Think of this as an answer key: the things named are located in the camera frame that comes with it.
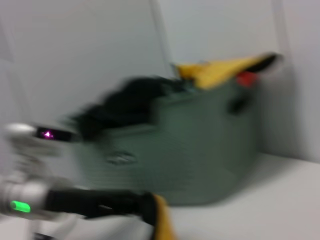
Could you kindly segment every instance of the yellow cloth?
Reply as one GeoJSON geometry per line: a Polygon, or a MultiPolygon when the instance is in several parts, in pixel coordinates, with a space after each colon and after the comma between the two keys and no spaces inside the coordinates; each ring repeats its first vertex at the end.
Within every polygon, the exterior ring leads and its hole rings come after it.
{"type": "Polygon", "coordinates": [[[155,240],[177,240],[169,218],[166,201],[158,195],[154,195],[157,203],[157,219],[155,240]]]}
{"type": "Polygon", "coordinates": [[[182,78],[192,78],[201,89],[214,88],[245,69],[260,63],[266,55],[231,60],[211,61],[202,64],[181,64],[177,70],[182,78]]]}

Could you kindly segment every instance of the green storage bin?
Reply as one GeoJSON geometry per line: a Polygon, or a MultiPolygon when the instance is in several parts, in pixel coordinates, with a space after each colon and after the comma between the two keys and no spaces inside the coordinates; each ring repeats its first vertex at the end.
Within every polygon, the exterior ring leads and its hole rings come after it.
{"type": "Polygon", "coordinates": [[[74,152],[91,187],[151,191],[171,205],[206,204],[226,196],[257,157],[256,89],[231,79],[210,90],[175,93],[154,103],[155,124],[105,132],[74,152]],[[231,103],[251,101],[237,114],[231,103]]]}

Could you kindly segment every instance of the red object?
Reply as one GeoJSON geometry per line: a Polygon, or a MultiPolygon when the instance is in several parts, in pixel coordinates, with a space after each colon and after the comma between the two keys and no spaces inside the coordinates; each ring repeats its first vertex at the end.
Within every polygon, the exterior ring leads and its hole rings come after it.
{"type": "Polygon", "coordinates": [[[236,76],[236,82],[244,87],[250,88],[257,81],[257,74],[244,71],[236,76]]]}

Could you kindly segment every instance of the green led light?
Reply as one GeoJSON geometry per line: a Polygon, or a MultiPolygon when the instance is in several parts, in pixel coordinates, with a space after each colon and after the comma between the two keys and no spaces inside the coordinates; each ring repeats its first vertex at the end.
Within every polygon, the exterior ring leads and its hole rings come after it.
{"type": "Polygon", "coordinates": [[[11,207],[20,212],[24,213],[30,213],[31,212],[31,207],[29,206],[28,203],[21,202],[21,201],[12,201],[11,202],[11,207]]]}

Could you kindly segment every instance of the white table surface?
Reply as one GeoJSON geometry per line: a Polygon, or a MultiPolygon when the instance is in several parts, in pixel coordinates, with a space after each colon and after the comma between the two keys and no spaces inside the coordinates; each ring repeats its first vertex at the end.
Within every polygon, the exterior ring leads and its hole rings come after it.
{"type": "MultiPolygon", "coordinates": [[[[171,208],[179,240],[319,240],[320,164],[262,154],[239,191],[197,207],[171,208]]],[[[1,240],[26,240],[27,221],[3,218],[1,240]]],[[[144,240],[134,218],[80,220],[66,240],[144,240]]]]}

